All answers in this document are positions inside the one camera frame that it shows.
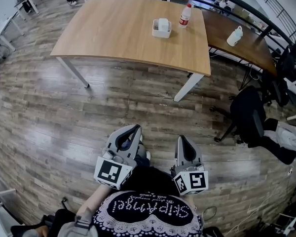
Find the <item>wooden floor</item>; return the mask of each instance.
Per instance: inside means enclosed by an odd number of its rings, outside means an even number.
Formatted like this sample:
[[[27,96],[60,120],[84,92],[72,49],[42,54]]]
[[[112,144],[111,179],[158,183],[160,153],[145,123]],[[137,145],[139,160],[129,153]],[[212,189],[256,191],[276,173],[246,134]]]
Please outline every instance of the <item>wooden floor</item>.
[[[197,211],[217,207],[206,226],[217,226],[226,234],[271,195],[239,233],[227,236],[241,236],[258,216],[271,222],[283,210],[295,187],[296,161],[288,178],[290,167],[269,151],[237,145],[231,136],[219,144],[213,140],[230,121],[209,107],[228,109],[228,97],[238,93],[244,70],[212,58],[212,76],[175,103],[186,72],[74,59],[91,85],[86,89],[49,56],[79,7],[70,7],[65,0],[35,1],[39,15],[31,14],[26,21],[16,18],[24,37],[13,25],[8,27],[6,35],[17,50],[0,66],[0,190],[17,189],[5,204],[18,219],[37,223],[43,214],[61,207],[62,197],[76,211],[98,186],[93,180],[95,163],[109,135],[136,123],[143,128],[152,164],[162,170],[174,164],[178,135],[188,135],[198,144],[210,188],[195,197]],[[291,104],[282,109],[273,103],[265,109],[269,118],[283,121],[296,114]],[[212,213],[207,211],[204,219]]]

